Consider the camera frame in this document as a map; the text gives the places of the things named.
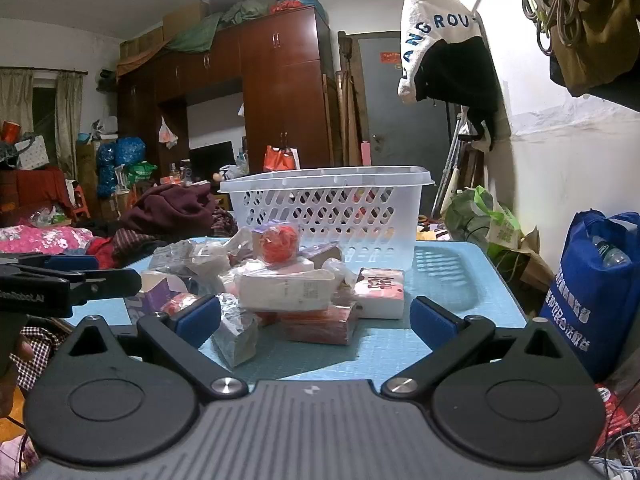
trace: blue tote bag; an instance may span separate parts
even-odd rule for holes
[[[640,225],[638,213],[612,219]],[[596,382],[613,371],[640,303],[638,229],[612,219],[595,210],[574,217],[560,270],[540,312],[562,333]],[[631,263],[605,268],[591,240],[596,235],[626,253]]]

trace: green cloth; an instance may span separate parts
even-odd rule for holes
[[[269,13],[269,8],[275,5],[276,0],[245,0],[233,5],[224,14],[215,12],[207,16],[194,27],[177,34],[166,47],[178,52],[207,52],[211,50],[211,43],[220,28],[260,18]]]

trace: orange bag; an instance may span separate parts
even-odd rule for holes
[[[281,146],[267,146],[264,153],[264,171],[287,171],[296,169],[296,160],[293,152],[287,147],[287,134],[280,135]]]

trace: red sticker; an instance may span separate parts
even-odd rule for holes
[[[380,52],[380,63],[399,64],[402,63],[399,52]]]

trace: blue gripper pad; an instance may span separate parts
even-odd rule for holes
[[[44,262],[43,267],[50,270],[98,270],[98,259],[95,256],[52,256]]]
[[[436,351],[465,327],[465,321],[425,296],[411,303],[409,322],[415,334]]]
[[[194,348],[202,344],[220,326],[220,301],[204,296],[187,308],[171,316],[174,332]]]

